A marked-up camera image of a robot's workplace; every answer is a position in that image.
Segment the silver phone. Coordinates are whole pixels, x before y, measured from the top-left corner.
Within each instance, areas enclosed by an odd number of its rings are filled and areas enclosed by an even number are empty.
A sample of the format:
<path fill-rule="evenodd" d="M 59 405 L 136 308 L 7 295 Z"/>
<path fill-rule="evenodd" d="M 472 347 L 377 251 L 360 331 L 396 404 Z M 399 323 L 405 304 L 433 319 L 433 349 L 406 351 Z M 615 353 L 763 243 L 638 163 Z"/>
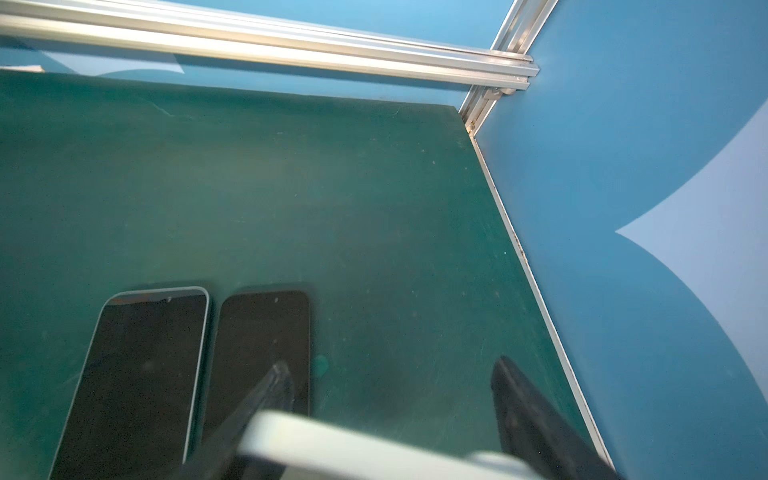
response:
<path fill-rule="evenodd" d="M 307 417 L 260 411 L 249 421 L 239 455 L 338 479 L 539 479 L 525 462 L 478 452 L 451 457 Z"/>

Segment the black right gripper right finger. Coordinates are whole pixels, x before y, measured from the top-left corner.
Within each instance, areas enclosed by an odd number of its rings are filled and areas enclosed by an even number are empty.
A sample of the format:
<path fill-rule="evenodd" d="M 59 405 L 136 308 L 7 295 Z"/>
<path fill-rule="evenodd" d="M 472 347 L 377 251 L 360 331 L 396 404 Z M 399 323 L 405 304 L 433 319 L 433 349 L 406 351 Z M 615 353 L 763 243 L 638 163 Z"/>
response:
<path fill-rule="evenodd" d="M 496 360 L 490 387 L 504 453 L 525 461 L 546 479 L 619 477 L 512 360 Z"/>

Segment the green phone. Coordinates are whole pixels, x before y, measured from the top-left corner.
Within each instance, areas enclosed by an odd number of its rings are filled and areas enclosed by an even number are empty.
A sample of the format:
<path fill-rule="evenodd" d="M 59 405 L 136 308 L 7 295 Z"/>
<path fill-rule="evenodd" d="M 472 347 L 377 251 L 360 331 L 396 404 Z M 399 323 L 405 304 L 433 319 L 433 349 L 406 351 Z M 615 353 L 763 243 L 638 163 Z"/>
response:
<path fill-rule="evenodd" d="M 185 462 L 209 311 L 199 286 L 104 303 L 50 478 L 165 479 Z"/>

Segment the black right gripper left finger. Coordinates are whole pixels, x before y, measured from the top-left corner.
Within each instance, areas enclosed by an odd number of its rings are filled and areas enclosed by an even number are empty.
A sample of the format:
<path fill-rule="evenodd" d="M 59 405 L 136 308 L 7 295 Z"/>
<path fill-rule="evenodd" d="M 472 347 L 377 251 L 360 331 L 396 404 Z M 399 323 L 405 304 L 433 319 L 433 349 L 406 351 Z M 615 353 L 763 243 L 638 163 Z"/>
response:
<path fill-rule="evenodd" d="M 285 466 L 239 453 L 249 422 L 265 410 L 292 412 L 294 382 L 285 361 L 272 365 L 192 457 L 171 479 L 280 479 Z"/>

